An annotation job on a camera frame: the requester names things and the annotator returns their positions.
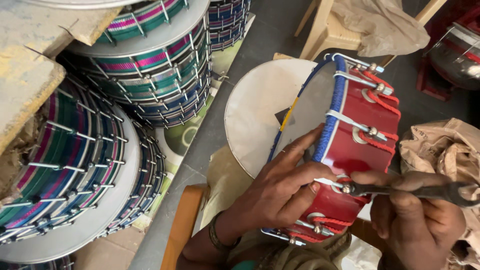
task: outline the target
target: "wrist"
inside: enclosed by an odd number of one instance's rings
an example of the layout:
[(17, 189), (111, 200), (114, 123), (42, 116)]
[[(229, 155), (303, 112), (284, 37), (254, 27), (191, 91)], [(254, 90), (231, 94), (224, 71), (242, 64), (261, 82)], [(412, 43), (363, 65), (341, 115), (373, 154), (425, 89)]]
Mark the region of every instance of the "wrist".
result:
[(224, 245), (233, 245), (239, 237), (249, 230), (243, 224), (244, 220), (239, 215), (233, 213), (230, 209), (225, 210), (218, 216), (215, 223), (219, 241)]

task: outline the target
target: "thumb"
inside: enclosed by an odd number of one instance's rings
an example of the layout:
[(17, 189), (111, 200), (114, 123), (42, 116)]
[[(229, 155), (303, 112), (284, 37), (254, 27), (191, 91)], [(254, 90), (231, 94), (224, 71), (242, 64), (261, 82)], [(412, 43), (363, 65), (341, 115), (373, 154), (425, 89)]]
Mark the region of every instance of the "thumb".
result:
[(297, 220), (313, 203), (320, 190), (318, 182), (311, 182), (307, 186), (301, 187), (280, 210), (280, 215), (285, 219)]
[(405, 191), (392, 191), (390, 201), (394, 207), (396, 218), (394, 223), (396, 228), (392, 228), (399, 233), (401, 239), (420, 239), (430, 234), (425, 216), (423, 205), (417, 197)]

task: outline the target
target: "bracelet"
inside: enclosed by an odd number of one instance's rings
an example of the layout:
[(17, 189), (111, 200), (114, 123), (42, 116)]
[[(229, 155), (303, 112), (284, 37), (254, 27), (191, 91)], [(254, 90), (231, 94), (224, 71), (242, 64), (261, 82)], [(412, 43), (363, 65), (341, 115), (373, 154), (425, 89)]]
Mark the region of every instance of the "bracelet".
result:
[(216, 249), (221, 250), (221, 251), (230, 251), (230, 250), (234, 249), (236, 246), (238, 246), (238, 244), (240, 243), (240, 240), (241, 240), (241, 236), (235, 241), (235, 243), (233, 245), (224, 245), (220, 242), (220, 240), (218, 239), (218, 237), (216, 235), (215, 223), (216, 223), (216, 220), (218, 219), (218, 217), (220, 216), (220, 214), (222, 214), (222, 213), (223, 213), (223, 211), (220, 211), (218, 214), (216, 214), (212, 218), (210, 223), (208, 224), (208, 236), (210, 237), (210, 242), (212, 242), (213, 246)]

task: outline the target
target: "yellow tape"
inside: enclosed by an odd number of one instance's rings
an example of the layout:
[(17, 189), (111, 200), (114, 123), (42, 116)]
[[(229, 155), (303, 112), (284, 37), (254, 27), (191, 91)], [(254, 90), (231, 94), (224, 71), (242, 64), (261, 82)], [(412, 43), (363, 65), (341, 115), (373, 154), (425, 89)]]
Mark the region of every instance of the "yellow tape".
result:
[(292, 110), (295, 107), (295, 104), (297, 104), (297, 100), (299, 100), (299, 97), (295, 98), (295, 101), (293, 102), (292, 107), (288, 110), (287, 114), (285, 115), (285, 118), (283, 119), (283, 123), (280, 127), (280, 131), (283, 131), (283, 128), (285, 127), (285, 124), (287, 123), (287, 120), (290, 117), (290, 114), (292, 113)]

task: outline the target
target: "gray floor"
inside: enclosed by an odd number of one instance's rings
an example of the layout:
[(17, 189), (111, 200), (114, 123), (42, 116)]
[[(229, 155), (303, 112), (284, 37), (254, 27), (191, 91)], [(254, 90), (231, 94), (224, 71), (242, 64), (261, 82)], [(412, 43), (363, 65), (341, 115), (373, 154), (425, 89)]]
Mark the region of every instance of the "gray floor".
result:
[[(404, 0), (403, 2), (404, 11), (415, 16), (428, 0)], [(183, 164), (180, 166), (169, 193), (129, 267), (130, 270), (157, 270), (160, 268), (173, 217), (184, 187), (206, 182), (210, 156), (227, 143), (223, 116), (225, 104), (233, 87), (252, 68), (270, 61), (275, 52), (293, 57), (300, 56), (312, 24), (312, 18), (299, 37), (295, 38), (293, 34), (309, 4), (310, 0), (252, 0), (251, 12), (257, 15), (255, 21), (228, 72), (229, 78), (219, 89)], [(341, 52), (352, 57), (356, 55), (354, 51)], [(395, 88), (396, 96), (400, 99), (402, 118), (398, 134), (402, 135), (414, 124), (450, 117), (456, 117), (469, 123), (475, 121), (475, 118), (469, 118), (469, 114), (474, 113), (478, 116), (478, 107), (473, 106), (474, 102), (472, 102), (472, 106), (469, 106), (468, 100), (479, 100), (478, 93), (457, 91), (449, 102), (442, 102), (415, 89), (420, 55), (420, 52), (416, 52), (397, 57), (381, 75)], [(398, 156), (392, 161), (390, 169), (399, 171)]]

